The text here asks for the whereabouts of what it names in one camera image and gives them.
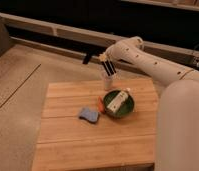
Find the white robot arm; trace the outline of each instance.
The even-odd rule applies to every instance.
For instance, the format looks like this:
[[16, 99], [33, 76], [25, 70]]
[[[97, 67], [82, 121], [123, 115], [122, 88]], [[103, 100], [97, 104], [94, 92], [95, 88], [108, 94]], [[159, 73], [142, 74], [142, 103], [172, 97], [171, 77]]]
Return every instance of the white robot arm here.
[[106, 55], [114, 60], [122, 59], [141, 69], [165, 86], [182, 80], [199, 80], [199, 71], [142, 51], [143, 41], [140, 37], [124, 39], [110, 46]]
[[109, 47], [105, 56], [132, 63], [168, 86], [157, 113], [156, 171], [199, 171], [199, 71], [143, 52], [139, 37]]

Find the green bowl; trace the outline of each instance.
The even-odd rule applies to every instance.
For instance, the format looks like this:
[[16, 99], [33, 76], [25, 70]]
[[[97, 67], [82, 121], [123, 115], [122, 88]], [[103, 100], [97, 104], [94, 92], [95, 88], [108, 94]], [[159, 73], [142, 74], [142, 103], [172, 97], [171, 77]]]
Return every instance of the green bowl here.
[[124, 104], [119, 108], [119, 110], [115, 114], [112, 112], [109, 112], [109, 110], [107, 110], [107, 106], [117, 96], [117, 94], [120, 91], [121, 90], [111, 91], [111, 92], [107, 93], [105, 95], [105, 97], [103, 98], [103, 103], [105, 106], [106, 114], [108, 114], [114, 118], [122, 118], [122, 117], [129, 115], [130, 113], [132, 113], [134, 106], [135, 106], [135, 102], [134, 102], [133, 98], [129, 95], [128, 99], [124, 102]]

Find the sponge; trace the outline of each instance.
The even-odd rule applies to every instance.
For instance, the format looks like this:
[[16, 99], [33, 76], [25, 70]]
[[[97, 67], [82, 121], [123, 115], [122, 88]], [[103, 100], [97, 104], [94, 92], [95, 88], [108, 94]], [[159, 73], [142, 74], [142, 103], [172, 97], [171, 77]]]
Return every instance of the sponge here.
[[99, 113], [97, 111], [91, 111], [89, 108], [84, 107], [79, 112], [79, 118], [85, 119], [89, 121], [90, 123], [96, 123], [99, 118]]

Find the wooden table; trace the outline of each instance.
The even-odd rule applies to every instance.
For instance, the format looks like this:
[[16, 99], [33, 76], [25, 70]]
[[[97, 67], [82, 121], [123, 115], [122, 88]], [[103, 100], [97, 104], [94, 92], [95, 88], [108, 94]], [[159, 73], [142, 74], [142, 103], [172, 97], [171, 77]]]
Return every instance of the wooden table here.
[[78, 119], [82, 107], [97, 110], [106, 94], [101, 81], [48, 87], [32, 171], [64, 171], [154, 163], [158, 96], [149, 78], [115, 80], [130, 87], [135, 111], [122, 119], [101, 115], [96, 125]]

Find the gray floor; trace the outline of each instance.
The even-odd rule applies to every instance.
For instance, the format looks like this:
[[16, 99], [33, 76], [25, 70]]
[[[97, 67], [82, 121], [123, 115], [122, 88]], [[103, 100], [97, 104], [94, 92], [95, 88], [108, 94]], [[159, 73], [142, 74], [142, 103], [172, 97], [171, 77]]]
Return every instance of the gray floor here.
[[[0, 171], [30, 171], [48, 83], [100, 80], [100, 69], [22, 45], [0, 58]], [[118, 78], [145, 77], [118, 73]], [[162, 86], [155, 82], [155, 87], [160, 94]]]

